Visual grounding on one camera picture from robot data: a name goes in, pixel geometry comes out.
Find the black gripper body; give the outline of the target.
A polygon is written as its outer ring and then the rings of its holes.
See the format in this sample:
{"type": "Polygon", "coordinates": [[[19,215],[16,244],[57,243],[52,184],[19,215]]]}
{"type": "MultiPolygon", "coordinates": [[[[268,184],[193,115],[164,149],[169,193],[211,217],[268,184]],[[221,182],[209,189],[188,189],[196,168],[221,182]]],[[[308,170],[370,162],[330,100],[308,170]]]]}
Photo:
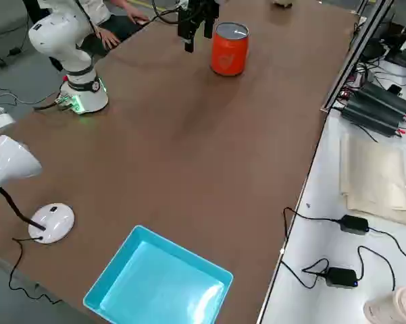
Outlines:
{"type": "Polygon", "coordinates": [[[219,9],[220,2],[214,0],[179,0],[178,6],[181,11],[188,15],[204,13],[219,9]]]}

